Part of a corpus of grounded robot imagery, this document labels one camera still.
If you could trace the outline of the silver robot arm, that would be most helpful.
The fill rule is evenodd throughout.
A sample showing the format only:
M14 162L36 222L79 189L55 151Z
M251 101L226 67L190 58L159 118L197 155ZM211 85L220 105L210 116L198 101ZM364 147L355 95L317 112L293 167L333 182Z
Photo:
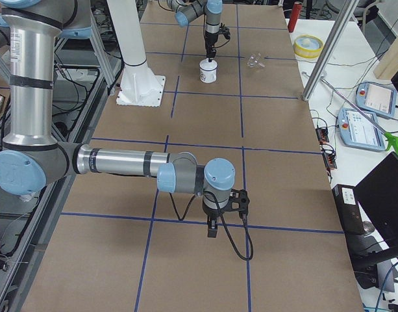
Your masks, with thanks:
M235 169L226 159L197 164L191 153L91 148L51 134L55 39L71 26L89 25L89 1L3 1L10 27L10 132L0 151L0 187L27 195L72 174L153 177L161 192L201 196L208 236L230 211Z
M180 27L186 27L197 18L205 17L205 49L206 58L211 62L216 56L216 43L219 35L223 33L221 14L223 1L201 1L196 0L190 4L185 1L169 0L167 6L175 13L175 19Z

